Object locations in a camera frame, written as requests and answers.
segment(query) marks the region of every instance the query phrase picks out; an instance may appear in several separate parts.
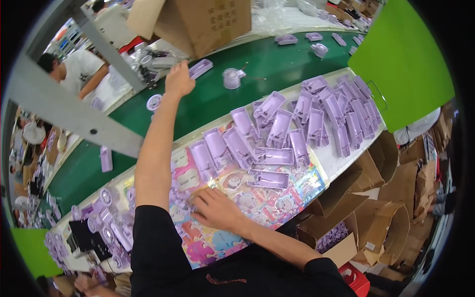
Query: open cardboard box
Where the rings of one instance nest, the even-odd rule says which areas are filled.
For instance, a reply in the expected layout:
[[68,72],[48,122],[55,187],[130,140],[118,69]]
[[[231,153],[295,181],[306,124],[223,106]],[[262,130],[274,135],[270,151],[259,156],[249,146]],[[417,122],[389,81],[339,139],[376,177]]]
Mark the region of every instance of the open cardboard box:
[[139,36],[150,39],[155,33],[201,58],[251,30],[251,1],[140,0],[127,25]]

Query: purple plastic case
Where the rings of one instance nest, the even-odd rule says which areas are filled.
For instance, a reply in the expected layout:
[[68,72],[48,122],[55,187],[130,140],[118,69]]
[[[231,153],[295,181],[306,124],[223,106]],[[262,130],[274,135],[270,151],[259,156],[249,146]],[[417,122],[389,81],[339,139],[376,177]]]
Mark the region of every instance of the purple plastic case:
[[332,33],[333,39],[336,40],[336,42],[341,45],[342,47],[346,46],[346,42],[343,40],[343,38],[338,34],[338,33]]
[[294,35],[277,36],[274,40],[279,45],[295,44],[298,41],[297,37],[295,37]]
[[254,154],[259,156],[256,164],[264,165],[292,165],[294,151],[291,148],[276,149],[273,147],[257,147]]
[[254,127],[254,124],[252,123],[245,107],[231,110],[230,114],[234,120],[234,124],[236,124],[239,132],[241,132],[244,137],[252,137],[255,142],[259,141],[259,134],[257,133],[256,128]]
[[289,174],[282,172],[262,171],[251,169],[247,172],[254,176],[254,182],[247,182],[248,186],[270,189],[287,189]]
[[254,150],[245,137],[239,133],[236,127],[231,127],[223,132],[223,139],[229,151],[242,169],[250,169],[251,164],[257,162]]
[[193,79],[197,79],[211,68],[213,68],[213,62],[208,59],[202,59],[200,62],[196,63],[195,65],[193,65],[193,67],[189,69],[190,77]]
[[310,41],[319,41],[323,39],[323,36],[317,32],[307,33],[305,34],[305,37],[308,38]]
[[285,138],[290,128],[292,113],[285,109],[279,109],[275,115],[276,118],[270,129],[266,145],[271,146],[273,144],[274,147],[281,149],[284,146]]
[[206,146],[204,140],[199,140],[190,145],[190,151],[195,160],[196,166],[198,167],[199,174],[205,182],[219,176],[214,160],[211,157],[208,146]]
[[302,81],[302,89],[313,95],[317,94],[327,86],[328,82],[321,75]]
[[307,145],[305,144],[306,141],[303,130],[290,130],[289,139],[292,149],[294,150],[295,166],[299,167],[300,162],[303,163],[305,167],[310,166],[310,155],[307,150]]
[[277,112],[277,109],[279,109],[285,103],[285,101],[286,98],[279,92],[274,91],[270,93],[269,97],[267,97],[261,106],[259,106],[254,112],[254,118],[261,116],[264,118],[262,124],[268,124],[272,120],[273,115]]

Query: dark hair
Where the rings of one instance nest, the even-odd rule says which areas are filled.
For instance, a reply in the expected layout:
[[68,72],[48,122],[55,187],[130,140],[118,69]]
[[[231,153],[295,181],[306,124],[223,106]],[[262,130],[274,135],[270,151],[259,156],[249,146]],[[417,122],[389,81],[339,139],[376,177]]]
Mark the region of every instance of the dark hair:
[[91,7],[95,13],[98,13],[101,9],[104,8],[104,6],[105,6],[104,0],[97,0],[93,3]]
[[46,72],[51,73],[53,71],[53,62],[55,60],[57,61],[56,56],[49,53],[44,53],[41,55],[41,57],[39,57],[38,65]]

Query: green panel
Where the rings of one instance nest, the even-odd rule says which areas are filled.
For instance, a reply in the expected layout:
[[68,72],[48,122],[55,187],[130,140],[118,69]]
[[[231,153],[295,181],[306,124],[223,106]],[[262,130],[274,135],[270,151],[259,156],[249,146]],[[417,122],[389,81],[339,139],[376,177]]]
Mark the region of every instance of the green panel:
[[[347,46],[339,46],[331,37],[331,32],[321,32],[321,43],[328,47],[324,59],[319,59],[309,50],[311,42],[305,33],[294,34],[295,45],[278,46],[274,38],[266,38],[230,48],[207,57],[214,67],[197,79],[191,94],[184,97],[178,108],[174,139],[229,113],[232,109],[249,104],[270,94],[295,85],[304,79],[322,75],[347,67],[348,51],[357,33],[340,32]],[[241,87],[227,90],[223,87],[222,73],[227,68],[241,69],[246,78],[241,79]],[[110,117],[136,133],[145,136],[150,125],[150,116],[145,104],[154,94],[163,94],[164,80],[159,81],[154,90],[144,90],[124,103]],[[71,206],[80,203],[112,178],[121,174],[136,160],[119,153],[112,153],[114,170],[101,172],[99,147],[83,141],[66,160],[49,186],[58,201],[62,213],[68,213]]]
[[49,278],[63,272],[48,254],[48,249],[43,243],[47,229],[12,228],[10,230],[18,251],[34,278],[42,275]]
[[449,101],[454,86],[429,29],[407,0],[391,0],[348,65],[369,84],[390,132]]

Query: hand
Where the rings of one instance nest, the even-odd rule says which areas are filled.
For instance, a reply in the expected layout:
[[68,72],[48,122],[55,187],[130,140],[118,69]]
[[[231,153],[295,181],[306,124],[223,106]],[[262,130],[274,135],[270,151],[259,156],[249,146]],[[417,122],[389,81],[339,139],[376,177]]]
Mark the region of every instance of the hand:
[[192,200],[198,211],[191,216],[201,224],[240,235],[248,219],[238,206],[218,189],[199,190]]
[[165,93],[182,98],[195,87],[195,80],[190,78],[188,61],[183,60],[171,68],[165,79]]

